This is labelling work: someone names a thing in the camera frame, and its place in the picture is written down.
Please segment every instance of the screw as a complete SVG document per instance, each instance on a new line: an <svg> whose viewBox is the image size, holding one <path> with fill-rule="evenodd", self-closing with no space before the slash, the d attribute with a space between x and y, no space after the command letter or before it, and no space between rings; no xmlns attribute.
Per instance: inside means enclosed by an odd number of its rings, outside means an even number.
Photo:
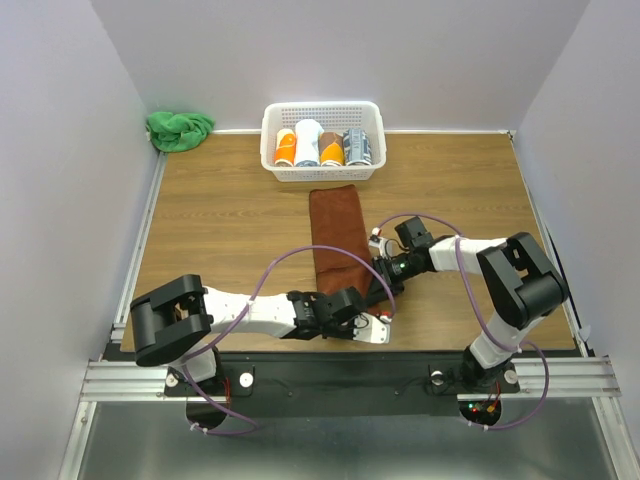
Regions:
<svg viewBox="0 0 640 480"><path fill-rule="evenodd" d="M504 379L510 385L515 385L518 383L518 374L513 370L506 370L504 372Z"/></svg>
<svg viewBox="0 0 640 480"><path fill-rule="evenodd" d="M249 372L245 372L242 375L240 375L240 386L244 387L244 388L249 388L251 385L253 385L253 375L251 375Z"/></svg>
<svg viewBox="0 0 640 480"><path fill-rule="evenodd" d="M431 383L436 387L444 385L444 375L440 370L434 370L431 374Z"/></svg>

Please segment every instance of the metal frame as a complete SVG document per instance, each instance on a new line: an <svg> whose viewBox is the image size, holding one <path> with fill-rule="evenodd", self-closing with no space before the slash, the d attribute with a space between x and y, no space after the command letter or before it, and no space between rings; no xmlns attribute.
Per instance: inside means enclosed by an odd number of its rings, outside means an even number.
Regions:
<svg viewBox="0 0 640 480"><path fill-rule="evenodd" d="M620 388L607 358L549 358L549 398L620 396ZM544 386L542 361L513 359L521 391L502 398L540 398ZM80 401L93 402L190 402L199 397L167 397L164 394L167 367L140 368L133 362L90 362ZM486 398L486 394L458 395L458 400ZM224 402L224 397L214 400Z"/></svg>
<svg viewBox="0 0 640 480"><path fill-rule="evenodd" d="M496 133L508 135L513 146L511 131ZM126 318L129 313L129 303L131 302L140 271L167 158L167 154L164 153L158 156L158 163L154 171L144 217L113 322L111 341L114 343L122 341ZM522 180L538 229L542 235L545 250L554 265L558 267L555 250L544 219L536 208L525 179L523 178ZM551 372L549 397L591 397L616 474L621 479L640 478L640 465L638 464L638 458L617 398L621 395L621 392L611 362L608 358L588 357L588 346L580 338L580 326L573 306L569 302L565 302L563 308L583 358L548 359ZM522 391L517 394L505 394L504 397L539 397L544 382L542 362L539 359L519 358L514 359L513 363L516 366ZM142 369L132 362L90 362L87 367L86 378L80 394L80 402L59 479L76 480L78 478L98 402L185 402L185 397L165 397L164 382L166 373L166 367ZM484 398L484 395L480 397L474 395L458 396L459 400L476 398ZM214 397L214 399L216 401L224 401L222 397ZM190 401L204 400L192 398Z"/></svg>

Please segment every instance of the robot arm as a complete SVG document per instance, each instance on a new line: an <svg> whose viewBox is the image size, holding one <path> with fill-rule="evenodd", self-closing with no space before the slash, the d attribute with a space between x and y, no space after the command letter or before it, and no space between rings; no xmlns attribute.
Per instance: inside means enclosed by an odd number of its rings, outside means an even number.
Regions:
<svg viewBox="0 0 640 480"><path fill-rule="evenodd" d="M404 252L390 257L387 239L374 231L370 244L381 256L374 259L378 272L394 294L404 290L403 282L424 272L459 271L456 237L433 239L418 217L398 225L396 231ZM487 385L506 365L520 343L569 295L566 282L540 246L528 233L494 240L460 239L462 264L467 273L483 275L495 312L487 325L491 340L483 331L465 349L461 374L468 386ZM380 297L380 286L372 284L367 303Z"/></svg>
<svg viewBox="0 0 640 480"><path fill-rule="evenodd" d="M204 287L198 275L184 275L131 303L131 322L140 366L184 364L209 333L221 333L247 303L248 314L234 332L310 340L317 336L367 343L388 343L390 319L366 313L354 287L332 295L291 291L270 297L221 292ZM213 352L189 360L196 381L215 374Z"/></svg>

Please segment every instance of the cable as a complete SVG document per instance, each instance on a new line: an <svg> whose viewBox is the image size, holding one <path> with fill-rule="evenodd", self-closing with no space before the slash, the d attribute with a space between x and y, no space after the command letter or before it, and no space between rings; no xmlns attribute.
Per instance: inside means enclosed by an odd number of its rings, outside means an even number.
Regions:
<svg viewBox="0 0 640 480"><path fill-rule="evenodd" d="M391 257L391 252L389 252L389 249L387 248L387 245L389 245L389 243L394 242L396 245L398 245L398 248L400 249L400 251L402 252L408 252L409 249L408 248L404 248L402 245L400 245L400 242L397 241L395 238L390 238L387 243L385 243L384 245L384 253L387 254L387 257Z"/></svg>
<svg viewBox="0 0 640 480"><path fill-rule="evenodd" d="M342 248L331 247L329 245L307 245L306 247L298 247L298 248L294 248L293 250L288 251L287 253L284 253L284 254L280 255L278 258L276 258L274 261L272 261L269 264L267 269L262 274L262 277L260 277L260 280L258 281L258 284L256 285L256 288L253 290L253 293L249 297L249 301L247 302L247 305L245 305L245 307L240 311L240 313L238 314L236 319L229 324L229 326L225 329L224 332L222 332L220 335L218 335L216 338L214 338L213 341L209 342L204 347L199 348L195 352L185 355L185 357L184 357L185 361L191 360L192 358L197 357L201 353L204 353L204 352L206 352L208 350L211 350L218 343L220 343L220 341L224 337L229 335L231 333L231 331L234 328L236 328L236 326L247 315L247 313L249 312L249 308L251 307L251 303L256 299L256 297L258 296L258 293L260 293L260 289L262 288L264 283L267 281L267 277L273 271L275 266L278 263L280 263L282 260L284 260L285 258L290 257L291 255L294 255L296 253L304 252L304 251L307 251L307 250L331 250L333 252L338 252L338 253L342 253L344 255L347 255L347 256L353 258L354 260L358 261L359 263L361 263L364 267L366 267L367 270L369 270L369 272L371 272L371 274L374 276L374 278L380 282L380 284L382 285L382 288L384 288L384 291L387 294L387 297L389 298L389 302L391 303L391 315L394 316L396 314L396 302L395 302L395 300L393 298L393 294L391 293L391 290L389 289L389 285L386 284L386 282L384 281L384 278L382 278L382 276L380 276L380 274L378 272L376 272L375 269L371 265L369 265L367 262L362 260L360 257L358 257L357 255L354 255L351 252L343 250Z"/></svg>
<svg viewBox="0 0 640 480"><path fill-rule="evenodd" d="M200 395L202 398L204 398L209 405L211 405L213 408L217 410L220 410L222 413L226 413L230 417L237 418L238 420L242 420L243 422L246 422L249 425L251 425L251 428L247 430L238 430L234 432L219 432L216 430L208 430L200 427L196 423L192 423L191 428L195 428L196 430L204 433L205 435L218 435L223 437L235 437L238 435L245 435L247 433L255 432L260 428L260 425L258 425L258 423L255 420L252 420L249 417L245 417L240 413L234 412L233 410L229 410L228 408L223 407L218 402L216 402L213 398L207 395L207 393L204 390L202 390L202 388L200 388L200 385L198 385L196 381L193 379L186 365L182 366L182 371L184 373L184 377L187 379L187 382L189 382L189 385L191 385L191 387L196 391L196 393Z"/></svg>
<svg viewBox="0 0 640 480"><path fill-rule="evenodd" d="M356 330L360 330L360 329L362 329L362 328L367 328L367 327L369 326L369 324L371 323L371 322L369 322L369 319L368 319L367 317L365 317L364 315L362 315L362 314L358 315L358 318L359 318L360 320L364 320L364 321L365 321L365 322L367 322L367 323L365 323L362 327L356 327L356 326L354 325L354 327L353 327L353 328L355 328Z"/></svg>
<svg viewBox="0 0 640 480"><path fill-rule="evenodd" d="M464 268L464 259L462 258L462 251L460 250L460 241L462 239L460 237L456 238L455 246L456 246L456 260L458 262L458 270L460 270L460 275L462 275L462 282L464 283L464 289L467 291L467 297L469 297L469 301L471 302L471 307L473 308L473 312L476 314L476 318L478 319L478 323L482 328L484 334L493 342L494 345L500 347L502 350L506 352L517 352L518 348L513 348L509 345L505 345L493 334L489 331L489 327L487 327L487 323L484 321L484 317L482 316L482 311L480 311L480 305L478 305L478 301L476 300L476 296L473 293L473 289L471 288L471 281L469 280L469 274L467 270Z"/></svg>
<svg viewBox="0 0 640 480"><path fill-rule="evenodd" d="M536 352L538 352L538 355L540 355L540 360L542 360L542 366L544 367L544 388L542 389L542 395L540 396L538 404L527 415L511 423L506 423L504 425L494 425L491 427L487 425L480 425L479 423L471 423L471 425L477 425L478 427L483 429L486 428L487 430L509 430L511 428L519 427L523 423L528 422L542 408L542 405L547 399L547 394L549 393L549 363L547 362L547 358L544 356L544 353L542 353L542 350L540 350L540 348L535 343L526 340L522 342L521 345L532 346L536 350Z"/></svg>
<svg viewBox="0 0 640 480"><path fill-rule="evenodd" d="M547 393L549 392L549 364L547 363L547 359L544 356L544 353L542 353L542 350L540 350L540 348L538 348L538 346L529 341L529 340L525 340L523 342L520 342L520 345L518 346L518 348L516 348L515 350L513 348L511 348L510 346L507 346L505 344L503 344L502 342L498 341L498 339L496 339L492 333L489 331L489 328L487 327L486 322L484 321L484 318L482 316L482 312L480 311L480 306L478 305L478 302L476 300L476 297L473 293L473 289L471 288L471 283L469 282L469 275L467 274L467 271L464 268L464 261L462 259L462 252L460 250L460 237L456 238L455 241L455 247L456 247L456 260L458 261L458 269L460 270L460 274L462 275L462 281L464 283L464 287L465 290L467 291L467 296L469 297L469 301L471 302L471 306L473 307L473 311L476 314L476 318L478 319L478 323L480 324L480 327L482 328L482 331L485 333L485 335L487 336L487 338L489 338L489 340L491 340L497 347L507 351L507 352L516 352L516 351L520 351L522 345L530 345L531 347L534 348L534 350L536 352L538 352L538 355L540 355L540 360L542 360L542 366L544 367L544 388L542 389L542 395L540 396L540 401L538 401L538 404L534 407L533 410L531 410L531 412L529 412L527 415L525 415L524 417L522 417L519 420L516 420L514 422L511 423L507 423L505 425L494 425L494 426L489 426L489 425L480 425L479 423L473 423L473 422L469 422L469 426L471 425L476 425L482 429L485 430L508 430L510 428L513 427L517 427L519 425L522 425L523 423L527 422L529 419L531 419L536 413L538 413L540 411L540 409L542 408L542 405L544 405L545 400L547 399Z"/></svg>
<svg viewBox="0 0 640 480"><path fill-rule="evenodd" d="M462 232L458 229L458 227L456 227L454 224L447 222L446 220L443 220L442 218L436 217L434 215L429 215L426 213L413 213L413 212L407 212L407 213L398 213L396 215L391 215L388 218L385 218L383 221L381 221L378 224L378 228L382 229L382 226L385 225L386 223L390 222L391 220L395 219L395 218L400 218L400 217L421 217L421 218L428 218L429 220L433 220L434 222L438 222L441 223L442 225L446 225L447 227L449 227L451 230L453 230L454 232L456 232L458 235L462 235Z"/></svg>
<svg viewBox="0 0 640 480"><path fill-rule="evenodd" d="M199 431L201 431L201 432L203 432L203 433L205 433L207 435L220 435L220 436L244 435L244 434L247 434L247 433L255 432L259 428L259 425L255 420L252 420L249 417L245 417L244 415L241 415L240 413L236 413L233 410L230 410L230 409L228 409L226 407L223 407L218 402L216 402L214 399L212 399L209 395L207 395L207 393L204 390L202 390L202 388L200 388L200 386L193 380L193 377L189 373L189 370L188 370L188 368L186 366L186 362L191 360L194 357L197 357L198 355L200 355L200 354L202 354L202 353L204 353L206 351L211 350L224 337L226 337L227 335L229 335L229 333L231 333L231 331L247 315L247 313L249 312L249 308L251 308L251 303L253 303L253 301L256 299L256 297L258 296L258 293L260 293L260 289L262 288L262 286L266 282L267 277L273 271L273 269L275 268L275 266L278 263L280 263L285 258L290 257L291 255L294 255L294 254L300 253L300 252L304 252L304 251L307 251L307 250L331 250L331 251L334 251L334 252L345 254L345 255L357 260L358 262L360 262L362 265L364 265L373 274L373 276L376 278L376 280L378 280L380 282L380 284L382 285L382 287L384 288L384 291L387 294L387 297L389 297L389 302L391 303L391 314L392 314L392 316L395 315L395 313L396 313L396 302L395 302L395 300L393 298L393 294L391 293L391 290L389 289L389 286L385 283L384 279L380 276L380 274L378 272L375 271L375 269L371 265L369 265L367 262L362 260L360 257L354 255L353 253L348 252L348 251L343 250L343 249L338 248L338 247L331 247L329 245L308 245L306 247L294 248L293 250L290 250L287 253L284 253L284 254L280 255L278 258L276 258L274 261L272 261L269 264L269 266L267 267L267 269L264 271L264 273L262 274L262 277L260 277L260 280L258 281L258 284L256 285L256 288L254 289L253 293L249 297L247 305L245 305L245 307L242 309L242 311L237 316L237 318L226 328L226 330L224 332L222 332L215 339L213 339L212 342L209 342L206 346L196 350L193 353L185 355L184 356L185 364L182 366L183 367L184 376L187 379L187 382L189 382L189 385L191 385L191 387L196 391L196 393L198 393L198 395L200 395L202 398L204 398L209 405L211 405L212 407L216 408L217 410L220 410L223 413L226 413L227 415L229 415L231 417L234 417L234 418L237 418L239 420L242 420L244 422L249 423L250 425L252 425L253 428L250 428L248 430L240 430L240 431L236 431L236 432L218 432L218 431L215 431L215 430L209 431L209 430L203 429L202 427L200 427L197 424L191 424L191 428L195 428L196 430L199 430Z"/></svg>

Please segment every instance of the orange can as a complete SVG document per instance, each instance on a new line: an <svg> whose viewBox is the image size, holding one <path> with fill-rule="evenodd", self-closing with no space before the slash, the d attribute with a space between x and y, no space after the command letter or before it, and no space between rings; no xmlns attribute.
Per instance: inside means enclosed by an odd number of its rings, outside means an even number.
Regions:
<svg viewBox="0 0 640 480"><path fill-rule="evenodd" d="M295 156L296 134L290 128L283 128L276 135L276 154L273 163L276 167L293 167Z"/></svg>

